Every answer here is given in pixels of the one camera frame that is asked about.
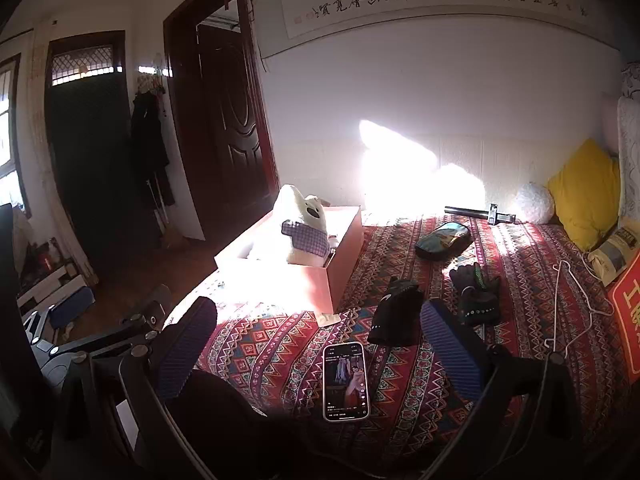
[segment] yellow cushion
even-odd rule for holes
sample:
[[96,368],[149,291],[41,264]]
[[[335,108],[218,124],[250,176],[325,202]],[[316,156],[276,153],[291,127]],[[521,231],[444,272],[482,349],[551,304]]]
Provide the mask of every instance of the yellow cushion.
[[578,148],[546,185],[569,238],[590,251],[618,219],[620,168],[593,139]]

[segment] pink box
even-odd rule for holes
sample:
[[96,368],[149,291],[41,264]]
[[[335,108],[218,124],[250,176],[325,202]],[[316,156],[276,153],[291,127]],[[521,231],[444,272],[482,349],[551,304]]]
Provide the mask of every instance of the pink box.
[[292,311],[337,313],[340,299],[364,241],[359,207],[325,207],[329,236],[338,238],[335,254],[324,267],[272,264],[248,260],[255,232],[271,212],[216,255],[225,289],[235,301],[261,301]]

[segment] bed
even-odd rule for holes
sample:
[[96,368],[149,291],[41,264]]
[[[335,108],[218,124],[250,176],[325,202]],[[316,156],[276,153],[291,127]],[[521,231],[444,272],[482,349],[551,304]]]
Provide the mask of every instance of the bed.
[[[445,221],[467,225],[471,246],[452,262],[416,258],[414,244]],[[219,311],[218,326],[198,367],[232,384],[264,411],[280,411],[306,421],[316,440],[345,460],[384,472],[419,449],[438,451],[464,423],[472,403],[451,387],[428,341],[386,348],[367,343],[376,305],[392,276],[418,282],[427,298],[440,297],[456,311],[449,269],[479,262],[485,273],[500,276],[501,323],[478,328],[488,344],[500,343],[512,354],[544,358],[544,339],[553,335],[556,271],[567,260],[593,306],[607,310],[606,292],[586,270],[578,249],[558,225],[500,224],[455,216],[381,221],[363,215],[365,239],[342,298],[340,323],[318,328],[313,313],[284,312],[277,305],[234,303],[224,277],[214,272],[172,312],[173,322],[198,296],[208,296]],[[559,282],[558,343],[589,323],[580,290],[564,272]],[[351,424],[322,419],[322,349],[335,342],[360,341],[366,348],[371,415]],[[593,329],[568,353],[582,413],[584,442],[607,438],[624,412],[629,384],[615,317],[594,316]],[[508,418],[519,409],[515,399]]]

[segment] smartphone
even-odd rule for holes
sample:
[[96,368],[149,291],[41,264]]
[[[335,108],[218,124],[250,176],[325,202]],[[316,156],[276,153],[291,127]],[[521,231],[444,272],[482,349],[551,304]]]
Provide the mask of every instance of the smartphone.
[[369,416],[369,387],[362,343],[328,345],[322,352],[322,414],[329,422]]

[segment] red banner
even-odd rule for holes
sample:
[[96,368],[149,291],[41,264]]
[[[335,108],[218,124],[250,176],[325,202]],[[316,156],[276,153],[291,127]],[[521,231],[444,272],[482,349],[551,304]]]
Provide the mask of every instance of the red banner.
[[609,297],[616,310],[622,346],[625,349],[629,382],[640,378],[640,251],[611,289]]

